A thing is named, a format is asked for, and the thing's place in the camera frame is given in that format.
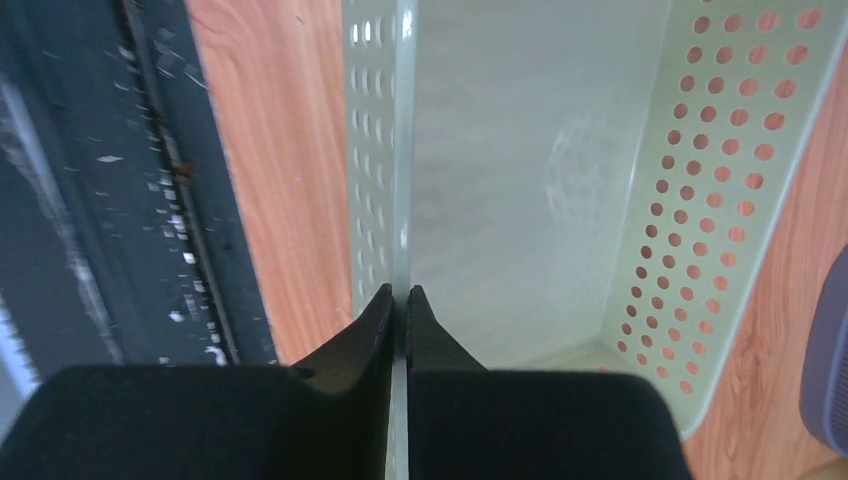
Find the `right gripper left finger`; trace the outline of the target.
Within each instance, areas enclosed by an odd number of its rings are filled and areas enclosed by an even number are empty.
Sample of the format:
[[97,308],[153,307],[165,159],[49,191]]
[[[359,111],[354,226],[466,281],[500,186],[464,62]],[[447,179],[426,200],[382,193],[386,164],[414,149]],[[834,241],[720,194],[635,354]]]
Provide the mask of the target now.
[[75,366],[24,406],[5,479],[380,479],[392,290],[288,366]]

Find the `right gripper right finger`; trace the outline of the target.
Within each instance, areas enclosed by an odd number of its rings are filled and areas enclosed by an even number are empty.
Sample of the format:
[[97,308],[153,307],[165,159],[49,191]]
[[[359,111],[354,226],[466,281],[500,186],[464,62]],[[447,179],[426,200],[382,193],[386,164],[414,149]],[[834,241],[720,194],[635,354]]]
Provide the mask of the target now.
[[688,479],[669,408],[646,380],[602,371],[489,370],[408,298],[414,479]]

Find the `green perforated basket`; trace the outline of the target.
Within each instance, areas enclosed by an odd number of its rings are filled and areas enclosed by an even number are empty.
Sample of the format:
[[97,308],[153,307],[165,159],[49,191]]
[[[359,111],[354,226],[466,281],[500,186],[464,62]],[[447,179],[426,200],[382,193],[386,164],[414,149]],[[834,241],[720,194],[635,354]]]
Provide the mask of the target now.
[[847,43],[843,1],[345,1],[352,295],[492,370],[701,427]]

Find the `grey slatted waste bin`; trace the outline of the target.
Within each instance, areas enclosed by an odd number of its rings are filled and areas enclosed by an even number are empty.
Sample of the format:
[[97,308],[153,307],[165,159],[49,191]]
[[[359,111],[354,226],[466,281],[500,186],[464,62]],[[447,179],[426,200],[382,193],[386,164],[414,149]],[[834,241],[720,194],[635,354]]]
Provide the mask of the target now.
[[802,421],[821,443],[847,456],[847,251],[833,262],[813,316],[800,386]]

